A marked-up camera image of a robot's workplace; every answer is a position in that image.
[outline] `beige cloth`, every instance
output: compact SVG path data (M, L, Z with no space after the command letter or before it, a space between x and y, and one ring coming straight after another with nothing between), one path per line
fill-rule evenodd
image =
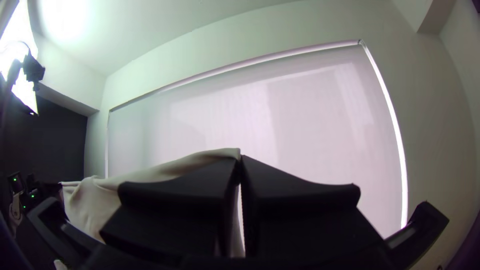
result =
M168 181L225 158L240 160L240 149L223 148L198 152L145 170L107 179L94 175L82 181L62 182L66 216L77 229L104 243L99 232L121 205L117 194L121 183ZM234 216L234 224L236 223L238 227L236 220L238 219Z

